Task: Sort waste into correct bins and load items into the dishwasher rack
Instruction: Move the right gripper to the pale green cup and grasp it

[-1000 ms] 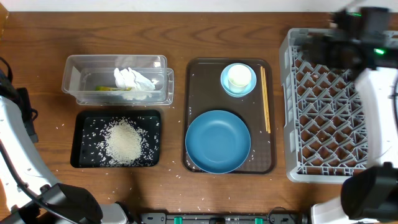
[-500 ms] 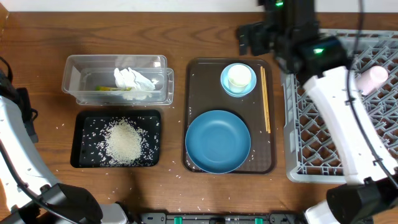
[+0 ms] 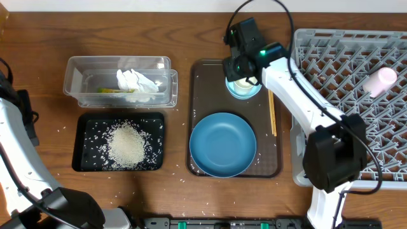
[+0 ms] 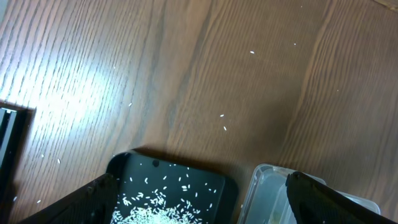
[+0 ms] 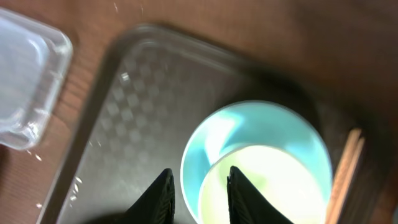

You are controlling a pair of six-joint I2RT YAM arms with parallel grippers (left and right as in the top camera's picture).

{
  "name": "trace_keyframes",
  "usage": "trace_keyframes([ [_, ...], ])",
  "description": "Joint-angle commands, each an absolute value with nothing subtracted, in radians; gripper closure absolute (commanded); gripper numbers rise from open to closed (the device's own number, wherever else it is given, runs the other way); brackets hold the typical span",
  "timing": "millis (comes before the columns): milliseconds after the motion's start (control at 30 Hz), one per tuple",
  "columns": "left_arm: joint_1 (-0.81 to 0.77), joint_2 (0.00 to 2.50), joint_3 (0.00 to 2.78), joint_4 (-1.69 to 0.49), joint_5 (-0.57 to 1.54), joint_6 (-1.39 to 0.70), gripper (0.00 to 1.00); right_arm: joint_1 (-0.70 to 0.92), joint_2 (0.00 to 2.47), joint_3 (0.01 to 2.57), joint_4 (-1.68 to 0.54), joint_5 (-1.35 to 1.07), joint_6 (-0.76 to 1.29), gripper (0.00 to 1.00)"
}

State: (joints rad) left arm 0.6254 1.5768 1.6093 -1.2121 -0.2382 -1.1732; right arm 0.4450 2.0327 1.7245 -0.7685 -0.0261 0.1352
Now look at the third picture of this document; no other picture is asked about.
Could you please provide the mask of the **cream white cup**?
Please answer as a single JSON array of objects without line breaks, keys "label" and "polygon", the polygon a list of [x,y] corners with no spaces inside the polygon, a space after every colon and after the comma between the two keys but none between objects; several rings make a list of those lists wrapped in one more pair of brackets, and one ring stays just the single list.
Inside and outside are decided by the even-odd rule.
[{"label": "cream white cup", "polygon": [[255,77],[250,78],[250,80],[253,80],[254,83],[250,84],[247,81],[247,78],[242,78],[237,81],[234,81],[233,87],[234,87],[235,93],[240,96],[249,95],[256,88],[256,86],[254,84],[257,82],[257,79]]}]

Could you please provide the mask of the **dark blue plate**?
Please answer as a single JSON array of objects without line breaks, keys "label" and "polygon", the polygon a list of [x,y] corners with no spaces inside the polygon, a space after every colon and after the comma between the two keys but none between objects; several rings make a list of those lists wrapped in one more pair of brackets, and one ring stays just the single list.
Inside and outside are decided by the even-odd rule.
[{"label": "dark blue plate", "polygon": [[231,113],[200,120],[190,135],[189,150],[197,167],[212,177],[235,177],[250,167],[257,152],[252,127]]}]

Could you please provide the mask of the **white tissue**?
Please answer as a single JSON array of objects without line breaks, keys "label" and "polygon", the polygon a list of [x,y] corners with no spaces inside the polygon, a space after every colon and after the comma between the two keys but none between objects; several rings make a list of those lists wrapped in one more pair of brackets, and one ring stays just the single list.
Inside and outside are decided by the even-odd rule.
[{"label": "white tissue", "polygon": [[147,94],[159,91],[158,86],[153,81],[134,69],[125,72],[119,69],[117,70],[116,78],[118,80],[118,87],[122,91]]}]

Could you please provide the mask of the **pink cup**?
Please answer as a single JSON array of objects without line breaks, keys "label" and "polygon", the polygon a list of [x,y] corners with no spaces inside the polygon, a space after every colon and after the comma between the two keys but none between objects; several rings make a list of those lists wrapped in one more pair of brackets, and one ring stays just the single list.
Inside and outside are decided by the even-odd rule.
[{"label": "pink cup", "polygon": [[369,75],[368,80],[362,86],[370,97],[377,97],[386,92],[397,80],[397,73],[389,67],[383,67]]}]

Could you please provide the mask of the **pile of white rice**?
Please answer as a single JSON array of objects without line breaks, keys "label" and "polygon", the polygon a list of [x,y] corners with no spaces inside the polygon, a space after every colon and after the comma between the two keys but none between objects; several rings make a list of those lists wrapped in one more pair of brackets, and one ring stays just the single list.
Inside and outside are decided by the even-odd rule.
[{"label": "pile of white rice", "polygon": [[98,147],[102,170],[155,170],[162,156],[162,142],[129,120],[119,120],[103,134]]}]

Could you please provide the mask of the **yellow green snack wrapper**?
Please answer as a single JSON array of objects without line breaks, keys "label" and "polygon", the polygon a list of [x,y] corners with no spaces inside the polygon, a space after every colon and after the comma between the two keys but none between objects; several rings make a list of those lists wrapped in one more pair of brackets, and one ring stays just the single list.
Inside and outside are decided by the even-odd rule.
[{"label": "yellow green snack wrapper", "polygon": [[97,89],[97,93],[134,93],[135,90],[131,89],[131,90],[120,90],[120,89],[112,89],[112,88],[98,88]]}]

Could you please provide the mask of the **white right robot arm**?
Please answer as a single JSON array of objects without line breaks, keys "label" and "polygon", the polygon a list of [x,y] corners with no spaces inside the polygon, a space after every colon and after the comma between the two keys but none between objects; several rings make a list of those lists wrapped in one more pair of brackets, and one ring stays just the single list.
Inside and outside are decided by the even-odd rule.
[{"label": "white right robot arm", "polygon": [[228,81],[245,80],[273,92],[300,124],[307,143],[302,166],[313,185],[307,212],[313,228],[337,228],[354,180],[367,164],[366,126],[358,114],[345,115],[316,91],[280,43],[266,44],[253,18],[228,24],[223,60]]}]

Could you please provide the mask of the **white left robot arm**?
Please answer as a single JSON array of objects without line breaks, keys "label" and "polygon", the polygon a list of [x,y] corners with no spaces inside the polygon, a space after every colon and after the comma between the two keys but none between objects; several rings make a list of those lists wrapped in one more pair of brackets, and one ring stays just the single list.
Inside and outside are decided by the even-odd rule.
[{"label": "white left robot arm", "polygon": [[26,90],[13,88],[13,73],[1,73],[1,187],[11,218],[3,228],[131,228],[121,208],[101,209],[82,191],[64,188],[40,159]]}]

